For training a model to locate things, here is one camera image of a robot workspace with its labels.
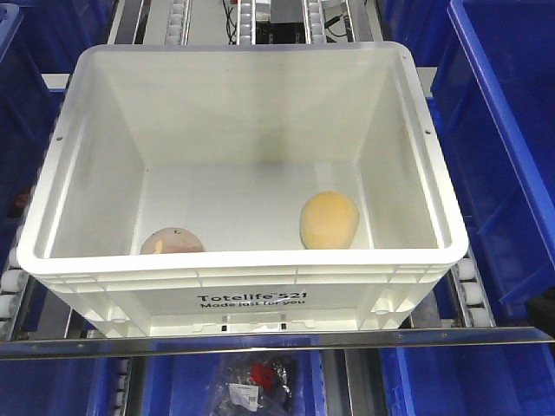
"oval sponge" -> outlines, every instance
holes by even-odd
[[[320,192],[301,211],[301,238],[307,249],[348,249],[358,227],[356,205],[339,192]]]
[[[183,228],[164,228],[150,236],[140,248],[141,254],[196,253],[204,251],[200,240]]]

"blue plastic bin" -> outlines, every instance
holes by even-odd
[[[105,39],[114,0],[11,0],[22,7],[22,36],[44,74],[73,72],[79,55]]]
[[[317,351],[293,353],[297,376],[292,416],[324,416]],[[147,359],[141,416],[198,416],[205,408],[220,354],[162,355]]]
[[[419,67],[437,67],[453,28],[449,0],[381,0],[385,35],[407,46]]]
[[[555,285],[555,2],[453,0],[432,92],[507,317]]]
[[[20,34],[23,13],[0,4],[0,221],[36,176],[54,118],[50,93]]]
[[[380,351],[390,416],[555,414],[555,366],[545,344]]]
[[[0,361],[0,414],[112,416],[117,359]]]

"metal frame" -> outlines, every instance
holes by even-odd
[[[533,327],[388,329],[167,338],[67,339],[0,343],[0,359],[228,353],[260,350],[426,347],[555,342]]]
[[[346,28],[351,34],[350,40],[353,42],[370,41],[373,39],[373,33],[381,33],[380,30],[376,31],[375,28],[374,30],[370,28],[369,17],[363,2],[364,0],[341,0],[343,15],[347,20]],[[368,3],[370,5],[367,7],[375,7],[374,0],[369,0]],[[116,43],[135,42],[144,4],[144,0],[125,0],[125,3],[120,5],[123,9],[119,9],[121,19],[117,21],[119,25],[115,36]],[[255,11],[255,0],[251,0],[251,4],[251,10]],[[240,10],[241,1],[239,0],[239,15]],[[252,22],[255,20],[254,15],[255,13],[252,13]],[[370,10],[370,15],[375,16],[375,9]],[[377,18],[372,19],[372,22],[377,22]],[[255,34],[252,33],[253,29],[250,27],[251,38],[248,39],[250,42],[256,41]],[[27,291],[32,291],[34,279],[30,279],[30,281],[31,284]],[[222,353],[260,349],[351,350],[369,347],[555,342],[549,335],[532,327],[443,328],[446,325],[450,326],[450,323],[440,319],[433,294],[428,296],[410,316],[408,321],[412,327],[410,329],[302,334],[283,332],[271,335],[195,335],[135,339],[105,339],[95,331],[83,332],[82,321],[77,319],[76,314],[54,295],[49,294],[45,304],[46,309],[44,310],[47,313],[42,317],[38,331],[22,334],[18,332],[19,327],[17,327],[12,339],[20,341],[0,343],[0,359]],[[291,341],[295,338],[299,340],[299,343]],[[351,353],[345,352],[345,354],[345,362],[352,363],[358,360]]]

